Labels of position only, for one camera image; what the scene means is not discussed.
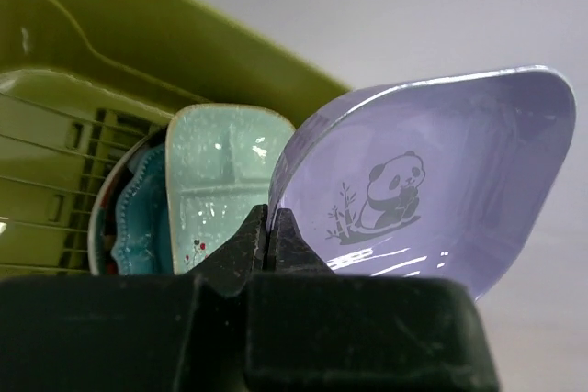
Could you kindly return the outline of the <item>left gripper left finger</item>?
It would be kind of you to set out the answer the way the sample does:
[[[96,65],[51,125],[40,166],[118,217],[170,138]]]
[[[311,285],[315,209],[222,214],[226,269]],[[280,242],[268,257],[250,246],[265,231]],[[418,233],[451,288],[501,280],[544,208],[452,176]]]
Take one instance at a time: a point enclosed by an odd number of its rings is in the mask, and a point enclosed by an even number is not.
[[[243,391],[245,286],[267,208],[183,275],[1,282],[4,391]]]

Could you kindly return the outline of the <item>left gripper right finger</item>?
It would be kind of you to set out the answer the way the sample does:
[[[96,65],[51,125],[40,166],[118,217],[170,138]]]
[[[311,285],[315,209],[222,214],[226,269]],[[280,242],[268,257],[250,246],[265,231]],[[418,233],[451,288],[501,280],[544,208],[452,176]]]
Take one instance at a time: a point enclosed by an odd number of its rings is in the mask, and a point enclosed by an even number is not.
[[[337,275],[288,209],[268,269],[247,285],[245,381],[253,391],[497,391],[466,288],[440,278]]]

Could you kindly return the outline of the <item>teal scalloped plate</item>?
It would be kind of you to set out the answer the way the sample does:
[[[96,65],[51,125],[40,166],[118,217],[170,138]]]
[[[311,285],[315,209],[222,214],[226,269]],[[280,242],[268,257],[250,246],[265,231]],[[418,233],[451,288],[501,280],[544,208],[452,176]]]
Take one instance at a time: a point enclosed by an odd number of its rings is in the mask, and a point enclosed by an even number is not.
[[[163,144],[142,155],[117,200],[115,215],[117,238],[110,254],[119,274],[172,274]]]

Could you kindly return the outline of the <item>black rimmed beige plate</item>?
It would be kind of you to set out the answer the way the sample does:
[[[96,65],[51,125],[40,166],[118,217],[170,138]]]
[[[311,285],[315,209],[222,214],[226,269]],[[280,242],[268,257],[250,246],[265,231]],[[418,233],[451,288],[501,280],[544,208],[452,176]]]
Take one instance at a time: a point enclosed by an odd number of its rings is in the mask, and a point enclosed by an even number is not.
[[[91,275],[116,274],[110,249],[117,236],[115,208],[122,190],[135,175],[142,155],[164,142],[166,127],[139,140],[111,168],[98,191],[87,230],[87,257]]]

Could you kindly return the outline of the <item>mint green square plate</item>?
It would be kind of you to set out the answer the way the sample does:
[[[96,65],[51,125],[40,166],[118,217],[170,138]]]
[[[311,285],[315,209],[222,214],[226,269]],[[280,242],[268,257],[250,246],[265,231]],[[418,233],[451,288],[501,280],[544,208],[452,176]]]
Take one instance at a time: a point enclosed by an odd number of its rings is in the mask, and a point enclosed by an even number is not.
[[[165,138],[165,178],[175,273],[203,262],[268,200],[277,159],[294,133],[275,111],[206,104],[180,110]]]

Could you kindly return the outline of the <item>lavender square dish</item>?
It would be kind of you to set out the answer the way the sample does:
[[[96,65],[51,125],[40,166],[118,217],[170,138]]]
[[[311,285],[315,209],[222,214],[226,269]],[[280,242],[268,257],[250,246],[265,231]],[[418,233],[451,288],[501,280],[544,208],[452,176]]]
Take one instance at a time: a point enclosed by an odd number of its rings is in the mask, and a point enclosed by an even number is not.
[[[541,65],[345,93],[288,141],[266,225],[290,210],[337,274],[446,277],[481,297],[525,247],[575,119]]]

